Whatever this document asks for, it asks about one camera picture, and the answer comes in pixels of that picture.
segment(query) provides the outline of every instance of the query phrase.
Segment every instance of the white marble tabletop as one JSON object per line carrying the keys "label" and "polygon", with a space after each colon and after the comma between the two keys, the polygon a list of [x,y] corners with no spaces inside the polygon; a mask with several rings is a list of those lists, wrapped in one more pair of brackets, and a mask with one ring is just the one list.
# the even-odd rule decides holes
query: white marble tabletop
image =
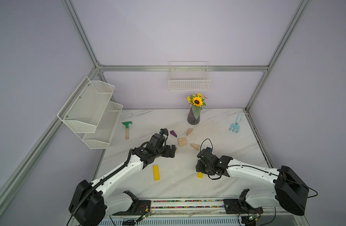
{"label": "white marble tabletop", "polygon": [[[110,147],[106,149],[98,177],[106,174],[124,162],[130,148],[139,147],[149,141],[154,133],[161,128],[174,130],[178,138],[186,137],[188,145],[178,146],[176,137],[169,134],[167,144],[176,145],[174,158],[159,157],[140,172],[127,179],[113,195],[130,190],[137,197],[168,198],[168,197],[229,197],[239,196],[245,188],[259,190],[256,183],[241,179],[222,176],[219,180],[211,180],[204,174],[203,179],[197,177],[195,170],[198,151],[191,143],[200,145],[206,138],[213,143],[213,154],[218,158],[222,155],[231,156],[242,162],[267,167],[267,163],[259,148],[256,138],[241,108],[203,109],[200,123],[190,125],[187,122],[189,109],[172,110],[123,110],[116,126]],[[238,133],[229,131],[239,114]],[[122,122],[132,121],[129,125],[129,139],[125,140],[125,126]],[[193,132],[186,136],[189,128]],[[207,140],[202,148],[210,147]],[[155,181],[153,165],[158,165],[160,180]]]}

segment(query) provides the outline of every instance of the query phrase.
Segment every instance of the green leaf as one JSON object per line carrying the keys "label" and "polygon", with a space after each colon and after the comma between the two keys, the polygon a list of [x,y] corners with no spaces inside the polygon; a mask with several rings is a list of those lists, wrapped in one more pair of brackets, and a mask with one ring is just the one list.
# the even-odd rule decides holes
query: green leaf
{"label": "green leaf", "polygon": [[200,107],[192,105],[192,111],[196,119],[198,119],[201,110],[202,109]]}

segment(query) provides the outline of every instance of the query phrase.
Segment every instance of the wire basket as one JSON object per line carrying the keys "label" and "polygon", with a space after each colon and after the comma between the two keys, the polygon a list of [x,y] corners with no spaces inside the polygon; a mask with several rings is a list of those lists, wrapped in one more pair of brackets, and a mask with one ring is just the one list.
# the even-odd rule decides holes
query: wire basket
{"label": "wire basket", "polygon": [[210,83],[207,61],[169,62],[169,90],[208,90]]}
{"label": "wire basket", "polygon": [[87,79],[88,83],[85,85],[79,97],[72,104],[65,116],[62,116],[62,119],[60,118],[74,133],[95,132],[114,91],[113,85]]}
{"label": "wire basket", "polygon": [[111,101],[108,102],[95,133],[85,133],[82,138],[90,149],[109,147],[122,109],[122,105]]}
{"label": "wire basket", "polygon": [[90,149],[105,149],[110,145],[123,106],[110,101],[114,86],[88,77],[79,96],[67,110],[67,104],[58,118]]}

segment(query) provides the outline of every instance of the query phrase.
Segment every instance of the sunflower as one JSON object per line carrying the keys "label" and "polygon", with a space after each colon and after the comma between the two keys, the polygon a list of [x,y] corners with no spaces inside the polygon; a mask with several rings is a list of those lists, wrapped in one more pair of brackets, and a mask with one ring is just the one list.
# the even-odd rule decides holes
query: sunflower
{"label": "sunflower", "polygon": [[193,102],[193,105],[197,107],[201,107],[203,105],[203,101],[201,97],[194,97],[192,102]]}

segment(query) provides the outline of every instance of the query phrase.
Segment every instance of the red wire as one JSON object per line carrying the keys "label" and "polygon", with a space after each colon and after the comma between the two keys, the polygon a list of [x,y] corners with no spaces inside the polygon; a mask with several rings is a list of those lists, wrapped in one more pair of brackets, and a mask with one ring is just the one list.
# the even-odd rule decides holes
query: red wire
{"label": "red wire", "polygon": [[256,208],[256,210],[258,211],[258,213],[261,215],[260,211]]}

